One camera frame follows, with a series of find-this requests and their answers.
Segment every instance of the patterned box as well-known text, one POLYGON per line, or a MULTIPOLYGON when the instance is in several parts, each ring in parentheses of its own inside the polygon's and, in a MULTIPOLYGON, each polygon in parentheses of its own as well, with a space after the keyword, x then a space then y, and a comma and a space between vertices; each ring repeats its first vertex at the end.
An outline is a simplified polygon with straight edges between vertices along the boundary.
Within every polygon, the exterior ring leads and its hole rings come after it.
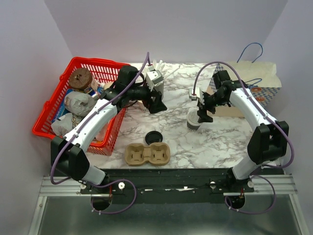
MULTIPOLYGON (((214 73, 216 74, 218 71, 225 70, 221 64, 217 64, 214 73)), ((216 92, 216 87, 213 81, 213 78, 211 78, 209 86, 213 90, 213 92, 216 92)), ((263 108, 265 108, 268 103, 273 99, 273 97, 278 93, 278 91, 281 89, 281 87, 259 87, 258 85, 253 85, 250 87, 250 91, 254 98, 262 105, 263 108)))

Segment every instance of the marble table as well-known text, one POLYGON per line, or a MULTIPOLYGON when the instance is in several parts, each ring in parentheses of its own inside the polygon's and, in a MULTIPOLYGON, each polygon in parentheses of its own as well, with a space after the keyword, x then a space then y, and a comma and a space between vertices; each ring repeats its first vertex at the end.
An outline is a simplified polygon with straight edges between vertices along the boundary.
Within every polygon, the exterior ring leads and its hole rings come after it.
MULTIPOLYGON (((132 64, 139 68, 141 64, 132 64)), ((136 104, 125 114, 111 156, 88 153, 91 164, 98 168, 218 168, 232 167, 247 155, 246 147, 252 130, 244 118, 215 117, 213 123, 204 123, 198 131, 186 126, 186 115, 196 109, 197 103, 190 101, 188 89, 204 64, 180 64, 180 69, 168 77, 164 84, 163 102, 168 110, 151 115, 136 104), (149 131, 159 131, 163 142, 171 149, 171 160, 165 166, 128 166, 124 151, 130 143, 144 143, 149 131)), ((170 73, 179 64, 167 64, 170 73)), ((207 67, 201 74, 197 86, 206 90, 214 71, 207 67)))

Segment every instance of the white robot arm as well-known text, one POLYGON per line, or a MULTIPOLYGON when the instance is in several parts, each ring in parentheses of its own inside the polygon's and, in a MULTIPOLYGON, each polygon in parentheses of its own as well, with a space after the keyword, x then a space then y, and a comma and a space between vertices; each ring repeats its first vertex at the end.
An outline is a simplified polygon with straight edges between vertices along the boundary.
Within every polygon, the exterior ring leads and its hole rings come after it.
POLYGON ((232 103, 239 108, 251 126, 253 135, 247 147, 248 155, 231 170, 235 180, 247 179, 250 173, 260 165, 286 154, 287 140, 270 121, 264 118, 264 114, 268 119, 278 124, 286 134, 288 134, 289 127, 286 122, 278 122, 271 116, 254 99, 250 90, 245 88, 249 95, 247 96, 239 81, 230 80, 227 71, 217 72, 213 75, 213 79, 218 89, 214 94, 203 93, 199 88, 196 89, 195 94, 192 94, 192 89, 189 91, 189 97, 192 100, 198 100, 197 115, 199 119, 197 123, 188 122, 187 126, 196 130, 202 122, 212 122, 213 118, 207 115, 207 111, 214 114, 216 106, 230 106, 229 103, 232 103))
POLYGON ((95 185, 102 183, 105 172, 90 165, 85 153, 103 126, 128 105, 130 100, 142 100, 151 114, 167 110, 162 103, 162 89, 159 89, 163 85, 163 76, 153 66, 148 68, 142 83, 129 85, 139 72, 133 66, 123 66, 117 80, 103 91, 95 107, 80 124, 63 138, 56 136, 51 141, 52 171, 55 167, 76 181, 87 181, 95 185), (121 95, 121 91, 127 86, 130 87, 121 95))

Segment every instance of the red basket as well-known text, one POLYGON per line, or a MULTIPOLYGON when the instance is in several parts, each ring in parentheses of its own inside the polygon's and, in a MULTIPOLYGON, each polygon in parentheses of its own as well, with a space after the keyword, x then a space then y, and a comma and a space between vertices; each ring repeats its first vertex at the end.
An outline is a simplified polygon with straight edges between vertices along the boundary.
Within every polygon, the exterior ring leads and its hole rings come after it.
MULTIPOLYGON (((51 121, 59 109, 60 104, 63 102, 65 93, 68 89, 69 76, 76 69, 87 68, 92 73, 93 77, 99 82, 109 82, 117 79, 118 72, 123 65, 128 64, 117 63, 112 60, 74 57, 64 73, 60 76, 59 85, 55 89, 50 100, 44 104, 44 108, 33 127, 33 134, 50 139, 55 137, 55 134, 51 129, 51 121)), ((109 122, 103 141, 91 143, 88 152, 108 156, 112 154, 125 111, 126 110, 123 109, 109 122)))

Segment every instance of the metal frame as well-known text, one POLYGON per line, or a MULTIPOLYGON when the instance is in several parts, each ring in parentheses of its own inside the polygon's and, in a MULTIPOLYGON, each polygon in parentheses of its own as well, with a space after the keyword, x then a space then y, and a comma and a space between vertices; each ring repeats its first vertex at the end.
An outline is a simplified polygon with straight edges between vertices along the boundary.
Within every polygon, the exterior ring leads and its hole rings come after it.
MULTIPOLYGON (((288 194, 291 199, 291 204, 295 213, 295 218, 303 235, 309 235, 309 229, 302 213, 299 199, 297 196, 297 189, 292 175, 263 175, 271 181, 276 194, 288 194)), ((64 179, 64 177, 55 177, 56 180, 64 179)), ((247 195, 269 195, 272 194, 271 187, 261 178, 253 178, 254 192, 246 192, 247 195)), ((49 177, 44 177, 42 186, 39 192, 39 197, 32 223, 29 230, 29 235, 37 235, 40 224, 43 218, 47 197, 108 197, 108 194, 81 194, 80 183, 72 179, 65 181, 60 185, 53 185, 49 177)), ((224 195, 237 195, 236 193, 224 193, 224 195)))

